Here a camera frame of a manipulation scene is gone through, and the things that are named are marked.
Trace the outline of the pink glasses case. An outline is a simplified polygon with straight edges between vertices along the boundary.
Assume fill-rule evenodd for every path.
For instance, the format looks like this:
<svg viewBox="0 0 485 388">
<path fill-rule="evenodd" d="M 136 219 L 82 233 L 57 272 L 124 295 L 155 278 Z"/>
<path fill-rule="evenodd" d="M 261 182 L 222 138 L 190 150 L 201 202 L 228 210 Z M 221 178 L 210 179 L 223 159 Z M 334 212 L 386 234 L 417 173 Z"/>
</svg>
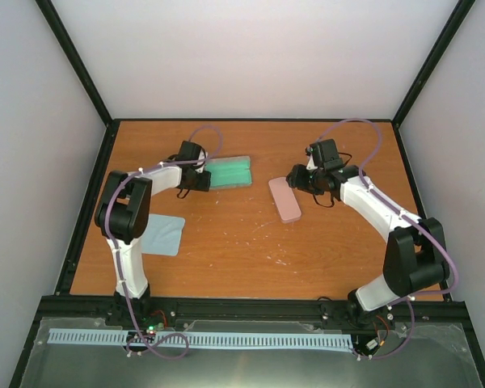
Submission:
<svg viewBox="0 0 485 388">
<path fill-rule="evenodd" d="M 298 221 L 302 211 L 285 177 L 269 180 L 268 186 L 281 221 L 283 223 Z"/>
</svg>

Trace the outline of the grey glasses case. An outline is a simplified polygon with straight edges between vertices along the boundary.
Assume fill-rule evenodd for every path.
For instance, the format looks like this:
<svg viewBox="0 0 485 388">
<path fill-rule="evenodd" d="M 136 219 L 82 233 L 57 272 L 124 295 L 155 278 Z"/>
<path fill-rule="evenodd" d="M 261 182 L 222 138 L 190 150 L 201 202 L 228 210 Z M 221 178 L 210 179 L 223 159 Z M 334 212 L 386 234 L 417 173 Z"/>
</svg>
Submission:
<svg viewBox="0 0 485 388">
<path fill-rule="evenodd" d="M 244 188 L 252 185 L 249 156 L 215 158 L 205 166 L 210 176 L 210 189 Z"/>
</svg>

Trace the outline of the blue cleaning cloth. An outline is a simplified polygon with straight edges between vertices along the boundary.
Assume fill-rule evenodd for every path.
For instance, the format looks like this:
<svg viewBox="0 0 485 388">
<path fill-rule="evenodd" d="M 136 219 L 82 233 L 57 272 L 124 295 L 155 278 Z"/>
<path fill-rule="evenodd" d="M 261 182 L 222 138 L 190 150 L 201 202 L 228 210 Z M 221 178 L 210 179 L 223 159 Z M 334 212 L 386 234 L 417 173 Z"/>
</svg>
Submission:
<svg viewBox="0 0 485 388">
<path fill-rule="evenodd" d="M 150 214 L 147 227 L 141 236 L 141 252 L 148 255 L 177 256 L 185 219 Z"/>
</svg>

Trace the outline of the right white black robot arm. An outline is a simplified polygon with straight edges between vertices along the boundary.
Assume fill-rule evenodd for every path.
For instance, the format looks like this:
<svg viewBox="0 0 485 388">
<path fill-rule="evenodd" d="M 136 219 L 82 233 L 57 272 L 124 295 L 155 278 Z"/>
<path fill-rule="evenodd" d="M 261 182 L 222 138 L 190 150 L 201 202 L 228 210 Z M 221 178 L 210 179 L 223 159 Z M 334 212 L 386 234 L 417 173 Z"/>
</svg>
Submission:
<svg viewBox="0 0 485 388">
<path fill-rule="evenodd" d="M 334 140 L 306 147 L 308 162 L 286 177 L 291 188 L 313 198 L 329 194 L 358 212 L 386 243 L 382 274 L 348 294 L 347 316 L 360 326 L 393 302 L 449 279 L 451 266 L 442 224 L 407 211 L 386 196 L 363 169 L 344 162 Z"/>
</svg>

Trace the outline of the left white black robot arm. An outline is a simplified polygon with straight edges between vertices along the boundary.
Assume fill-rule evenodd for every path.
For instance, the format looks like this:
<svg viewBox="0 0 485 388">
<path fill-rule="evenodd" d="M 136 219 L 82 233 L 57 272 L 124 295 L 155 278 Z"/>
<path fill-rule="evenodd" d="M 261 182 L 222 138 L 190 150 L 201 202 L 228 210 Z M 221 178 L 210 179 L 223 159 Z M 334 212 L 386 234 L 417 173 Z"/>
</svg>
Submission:
<svg viewBox="0 0 485 388">
<path fill-rule="evenodd" d="M 141 237 L 150 219 L 153 196 L 178 189 L 177 197 L 191 191 L 207 192 L 211 173 L 205 169 L 209 154 L 201 145 L 183 141 L 179 152 L 149 169 L 108 174 L 95 211 L 95 224 L 111 249 L 116 272 L 114 299 L 134 325 L 150 320 L 150 285 L 144 272 Z"/>
</svg>

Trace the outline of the black frame glasses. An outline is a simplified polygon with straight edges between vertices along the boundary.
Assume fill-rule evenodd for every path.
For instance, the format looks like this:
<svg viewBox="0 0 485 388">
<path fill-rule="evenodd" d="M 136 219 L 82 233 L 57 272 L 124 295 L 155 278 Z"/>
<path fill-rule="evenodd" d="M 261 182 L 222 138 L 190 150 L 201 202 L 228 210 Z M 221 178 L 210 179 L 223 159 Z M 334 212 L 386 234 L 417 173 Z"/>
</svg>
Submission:
<svg viewBox="0 0 485 388">
<path fill-rule="evenodd" d="M 339 153 L 339 156 L 343 158 L 344 162 L 349 162 L 352 159 L 352 155 L 348 153 Z"/>
</svg>

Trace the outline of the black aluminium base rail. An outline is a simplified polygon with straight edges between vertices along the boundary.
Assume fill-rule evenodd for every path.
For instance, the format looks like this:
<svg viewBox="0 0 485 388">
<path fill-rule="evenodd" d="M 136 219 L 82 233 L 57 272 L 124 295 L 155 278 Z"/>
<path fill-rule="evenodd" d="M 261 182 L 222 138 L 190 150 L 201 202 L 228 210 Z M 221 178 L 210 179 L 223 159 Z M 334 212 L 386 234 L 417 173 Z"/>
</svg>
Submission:
<svg viewBox="0 0 485 388">
<path fill-rule="evenodd" d="M 410 322 L 409 308 L 404 303 L 351 323 L 344 301 L 152 297 L 149 305 L 136 313 L 137 323 L 146 328 L 161 321 L 162 314 L 167 326 L 180 331 L 184 324 L 196 320 L 295 322 L 339 331 L 370 331 L 374 322 L 386 321 L 390 325 Z M 108 326 L 133 326 L 128 308 L 117 304 L 113 297 L 45 296 L 33 321 L 38 323 L 44 318 L 102 318 Z"/>
</svg>

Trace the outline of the black cage frame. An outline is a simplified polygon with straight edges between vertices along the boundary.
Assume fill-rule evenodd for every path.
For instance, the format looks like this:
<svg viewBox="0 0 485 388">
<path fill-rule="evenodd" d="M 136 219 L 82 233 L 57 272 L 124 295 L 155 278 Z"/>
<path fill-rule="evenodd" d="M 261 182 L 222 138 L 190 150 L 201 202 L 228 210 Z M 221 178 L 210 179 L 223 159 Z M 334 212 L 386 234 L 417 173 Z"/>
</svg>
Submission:
<svg viewBox="0 0 485 388">
<path fill-rule="evenodd" d="M 454 6 L 448 20 L 445 22 L 436 42 L 432 46 L 429 54 L 424 60 L 420 71 L 416 75 L 413 83 L 411 84 L 406 96 L 400 104 L 399 109 L 394 115 L 392 120 L 387 119 L 372 119 L 372 122 L 387 122 L 392 124 L 392 131 L 397 141 L 397 146 L 403 160 L 403 166 L 407 175 L 407 179 L 410 185 L 411 194 L 415 200 L 415 206 L 422 215 L 425 215 L 424 206 L 420 198 L 420 193 L 415 183 L 415 178 L 411 165 L 408 161 L 407 152 L 405 150 L 403 140 L 401 139 L 400 128 L 401 124 L 406 119 L 409 111 L 415 104 L 416 100 L 420 96 L 421 91 L 424 89 L 425 83 L 430 79 L 432 72 L 437 67 L 439 61 L 444 56 L 446 49 L 449 47 L 452 39 L 458 32 L 466 16 L 469 14 L 470 9 L 474 5 L 475 1 L 457 1 Z M 100 93 L 94 84 L 92 77 L 90 76 L 81 56 L 76 49 L 74 42 L 72 41 L 70 34 L 67 32 L 60 15 L 56 11 L 56 7 L 52 1 L 36 1 L 37 6 L 40 8 L 42 15 L 50 26 L 53 34 L 55 35 L 58 44 L 63 49 L 69 63 L 71 64 L 74 72 L 78 76 L 79 81 L 83 85 L 88 97 L 90 98 L 95 110 L 99 113 L 99 117 L 106 125 L 103 141 L 99 148 L 99 155 L 95 161 L 94 169 L 91 173 L 90 182 L 86 189 L 86 194 L 82 202 L 82 206 L 78 215 L 76 226 L 70 240 L 70 247 L 65 256 L 62 270 L 57 281 L 56 290 L 53 295 L 43 296 L 40 300 L 40 304 L 36 311 L 35 318 L 33 319 L 31 329 L 28 332 L 23 351 L 21 352 L 18 364 L 15 368 L 13 377 L 9 387 L 21 387 L 22 383 L 27 382 L 27 367 L 28 363 L 34 357 L 33 348 L 35 346 L 35 334 L 40 332 L 40 325 L 43 322 L 43 318 L 105 318 L 105 314 L 111 313 L 108 310 L 107 302 L 112 302 L 113 297 L 71 297 L 70 286 L 74 281 L 74 276 L 77 271 L 78 262 L 84 245 L 84 232 L 88 231 L 91 223 L 91 201 L 97 200 L 99 195 L 99 183 L 94 183 L 94 179 L 103 178 L 106 173 L 106 161 L 109 161 L 112 153 L 114 143 L 116 141 L 116 135 L 118 133 L 121 121 L 193 121 L 196 119 L 112 119 L 106 105 Z M 456 323 L 458 320 L 466 323 L 465 325 L 465 338 L 467 344 L 470 347 L 472 359 L 474 362 L 474 369 L 479 375 L 479 380 L 485 387 L 485 360 L 474 332 L 470 316 L 466 311 L 465 302 L 453 301 L 450 293 L 444 293 L 443 302 L 438 302 L 437 307 L 443 309 L 443 312 L 439 312 L 440 315 L 435 315 L 436 318 L 443 319 L 443 323 Z"/>
</svg>

